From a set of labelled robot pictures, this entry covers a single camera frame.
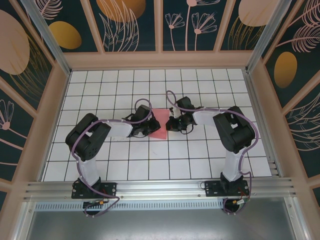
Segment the cable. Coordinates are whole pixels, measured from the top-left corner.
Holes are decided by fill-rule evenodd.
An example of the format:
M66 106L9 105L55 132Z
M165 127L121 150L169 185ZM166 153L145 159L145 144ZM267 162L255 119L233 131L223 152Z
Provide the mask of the cable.
M110 208L112 208L117 202L119 202L120 197L99 192L99 191L95 190L94 188L92 188L92 187L88 184L87 180L83 177L83 174L82 174L81 169L80 169L80 165L79 165L79 160L80 160L80 159L79 159L79 157L75 154L76 146L78 145L80 139L87 133L87 131L90 130L94 125L96 125L96 124L98 124L98 123L140 124L140 123L144 122L145 120L147 120L147 119L151 116L151 114L152 114L152 104L151 104L151 102L150 102L149 100L145 99L145 98L141 98L141 99L139 99L138 101L135 102L135 105L134 105L134 106L136 107L137 103L140 102L140 101L142 101L142 100L147 101L147 102L149 103L149 108L150 108L150 112L148 113L148 115L147 115L144 119L142 119L142 120L140 120L140 121L126 121L126 120L123 120L123 119L121 119L121 120L119 120L119 119L100 119L100 120L97 120L97 121L93 122L90 126L88 126L88 127L80 134L80 136L77 138L77 140L75 141L75 143L74 143L74 145L73 145L73 147L72 147L72 149L71 149L71 155L74 157L74 159L75 159L75 161L76 161L76 168L77 168L77 171L78 171L78 173L79 173L79 178L81 179L81 181L82 181L91 191L93 191L94 193L99 194L99 195L101 195L101 196L103 196L103 197L110 198L110 199L116 199L116 201L115 201L114 203L112 203L109 207L107 207L107 208L106 208L105 210L103 210L103 211L98 212L98 213L95 214L95 215L89 215L89 214L87 213L87 209L88 209L88 207L89 207L89 205L88 205L88 206L84 209L84 213L85 213L85 215L86 215L87 217L94 218L94 217L99 217L99 216L105 214Z
M174 103L169 99L169 93L173 95L174 97ZM230 114L234 114L234 115L237 115L241 118L243 118L244 120L246 120L250 125L251 127L253 128L254 130L254 133L255 133L255 141L254 143L249 146L248 148L246 148L242 154L241 154L241 157L240 157L240 160L239 160L239 164L238 164L238 171L240 174L242 175L249 175L249 182L250 182L250 186L249 186L249 196L248 196L248 199L250 199L250 196L251 196L251 190L252 190L252 174L250 171L248 172L242 172L241 170L241 166L242 166L242 162L243 162L243 159L244 159L244 156L245 156L245 153L247 153L250 149L252 149L257 143L258 143L258 140L259 140L259 132L258 132L258 129L257 127L254 125L254 123L252 121L249 120L249 118L247 118L246 116L236 112L236 111L231 111L231 110L228 110L228 109L219 109L219 108L199 108L199 109L186 109L186 108L182 108L182 107L179 107L176 105L176 102L177 102L177 98L176 98L176 95L173 91L171 90L167 90L165 92L165 96L166 96L166 99L168 100L168 102L174 106L175 108L179 109L179 110L182 110L182 111L185 111L185 112L200 112L200 111L209 111L209 112L220 112L220 113L230 113ZM226 201L228 200L228 198L225 198L223 200L223 208L222 210L226 213L226 214L236 214L235 212L231 212L229 211L228 209L226 209ZM244 206L237 211L237 213L240 213L241 211L243 211L243 209L245 208L247 204L244 204Z

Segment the flower drawing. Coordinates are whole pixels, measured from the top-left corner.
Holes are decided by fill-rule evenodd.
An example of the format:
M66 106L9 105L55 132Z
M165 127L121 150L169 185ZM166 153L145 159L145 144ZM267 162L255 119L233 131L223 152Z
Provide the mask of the flower drawing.
M27 138L26 136L11 129L11 120L12 120L12 117L14 114L14 109L15 109L15 105L11 101L8 101L8 103L6 105L6 103L3 99L0 100L0 130L4 130L4 131L9 130L9 131L13 132L14 134L26 139ZM17 146L17 145L15 145L11 142L8 142L4 139L0 138L0 142L7 144L13 148L23 150L23 147Z
M216 20L214 13L204 13L199 18L199 13L192 14L192 25L195 33L194 50L197 50L197 37L199 34L212 33L217 30L217 25L214 25Z
M185 27L185 50L188 51L188 25L189 25L189 15L190 8L195 6L205 6L218 4L220 0L186 0L186 4L188 4L188 12L186 15L186 27Z
M170 13L168 13L165 15L165 20L170 28L172 47L173 47L173 51L175 51L176 49L175 49L175 45L174 45L174 38L172 35L172 29L184 27L185 22L183 21L181 13L179 13L179 14L174 13L174 14L172 14L172 16Z

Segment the enclosure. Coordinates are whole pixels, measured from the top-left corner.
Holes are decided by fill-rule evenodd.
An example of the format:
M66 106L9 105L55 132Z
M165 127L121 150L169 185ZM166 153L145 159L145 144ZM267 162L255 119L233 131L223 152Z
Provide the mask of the enclosure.
M3 0L0 20L1 239L320 238L319 0ZM96 167L120 201L86 218L68 133L169 109L166 91L257 127L246 209L206 196L226 150L199 124L107 137Z

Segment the dark teal panel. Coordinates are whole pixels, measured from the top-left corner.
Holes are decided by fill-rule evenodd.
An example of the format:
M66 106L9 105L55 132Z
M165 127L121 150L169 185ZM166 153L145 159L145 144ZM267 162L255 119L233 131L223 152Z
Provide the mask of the dark teal panel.
M2 90L0 112L0 178L11 181L34 119Z
M132 21L130 22L131 24L123 24L121 22L117 25L117 22L108 19L103 14L98 7L97 0L90 0L90 4L101 40L105 43L103 46L106 52L151 52L156 50L154 0L145 0L145 10L143 14L136 19L137 27L132 26ZM109 32L112 33L106 37L104 22L108 22Z
M275 92L278 96L279 102L282 107L284 107L299 91L300 89L320 70L320 60L319 60L319 53L320 53L320 44L318 42L319 39L319 25L311 26L311 31L313 32L313 35L303 35L301 37L307 39L311 37L313 38L312 41L314 41L313 48L308 48L307 51L302 51L301 47L305 46L306 42L300 42L298 45L300 47L293 47L292 43L297 43L296 41L293 41L295 34L300 28L306 28L308 27L301 16L304 14L304 9L306 6L306 3L309 1L304 1L300 9L298 10L297 14L294 16L293 21L294 24L290 25L285 33L283 34L281 40L279 41L279 44L274 49L272 55L268 59L267 63L265 64L266 69L270 75L272 84L274 86ZM312 14L316 13L317 15L320 15L319 9L317 8L315 11L312 12ZM291 84L287 86L286 88L281 88L276 84L275 81L275 65L277 62L278 57L284 53L289 52L292 53L297 61L297 70L295 77Z
M163 50L185 51L187 29L188 51L212 51L216 43L217 34L221 24L222 16L224 14L225 6L226 1L224 0L197 1L196 6L190 7L188 16L189 5L187 4L187 1L164 0L162 16ZM174 14L181 14L181 17L177 18ZM175 26L175 28L173 28L172 31L169 28L170 24ZM195 33L195 29L199 29L202 33L197 35Z
M0 191L0 212L1 212L2 206L4 205L6 196L7 196L7 193L5 191Z
M308 178L320 174L320 84L286 116Z
M17 91L32 107L38 109L52 65L8 0L2 0L0 2L0 10L10 14L21 24L29 37L30 47L30 57L26 69L19 75L11 75L0 69L0 77Z

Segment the plant illustration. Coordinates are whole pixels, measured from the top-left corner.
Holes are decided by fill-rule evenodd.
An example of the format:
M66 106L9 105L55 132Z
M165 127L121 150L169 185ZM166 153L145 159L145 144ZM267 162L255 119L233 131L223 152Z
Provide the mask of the plant illustration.
M320 43L320 0L308 0L303 14L297 17L291 24L302 19L304 26L300 27L291 40L279 43L277 47L291 43L292 49L299 53L310 53Z
M183 21L181 13L179 13L179 14L174 13L174 14L172 14L172 16L170 13L168 13L165 15L165 20L170 28L170 35L171 35L171 42L172 42L173 51L176 51L175 45L174 45L174 38L172 35L172 29L184 27L185 22Z
M205 6L219 3L220 0L186 0L188 4L188 12L186 14L186 25L185 25L185 50L188 51L188 26L190 9L195 6Z
M10 123L11 123L11 120L12 120L12 117L14 114L14 109L15 109L15 105L11 101L8 101L8 103L6 105L6 103L3 99L0 100L0 130L4 130L4 131L9 130L16 135L18 135L24 139L27 139L26 136L11 129ZM21 151L23 150L23 147L17 146L15 144L8 142L6 140L3 140L1 138L0 138L0 142L7 144L13 148L19 149Z
M308 104L292 109L287 122L299 151L320 148L320 93Z
M103 46L107 52L127 52L134 48L136 51L139 44L139 26L137 18L131 9L122 2L122 9L115 0L100 0L102 12L99 13L104 26Z
M217 25L214 25L216 20L214 18L214 13L202 14L201 18L199 18L199 13L192 14L192 25L195 33L194 40L194 50L197 51L197 38L199 34L207 34L212 33L217 30Z

